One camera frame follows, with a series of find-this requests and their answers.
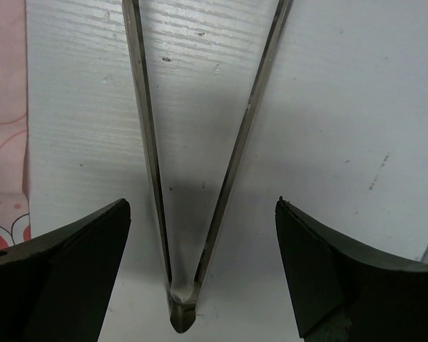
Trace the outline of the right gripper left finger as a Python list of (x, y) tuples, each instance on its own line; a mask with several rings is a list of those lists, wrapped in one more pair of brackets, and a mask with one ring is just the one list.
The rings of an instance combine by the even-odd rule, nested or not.
[(0, 250), (0, 341), (97, 341), (130, 225), (119, 199)]

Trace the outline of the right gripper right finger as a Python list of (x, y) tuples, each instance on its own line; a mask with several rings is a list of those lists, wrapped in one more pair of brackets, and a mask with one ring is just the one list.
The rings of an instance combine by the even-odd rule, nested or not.
[(428, 264), (363, 244), (283, 199), (275, 224), (303, 340), (428, 341)]

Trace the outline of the metal tongs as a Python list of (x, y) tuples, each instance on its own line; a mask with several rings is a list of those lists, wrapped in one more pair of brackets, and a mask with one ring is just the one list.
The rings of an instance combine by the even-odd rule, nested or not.
[(291, 1), (124, 1), (170, 324), (200, 294)]

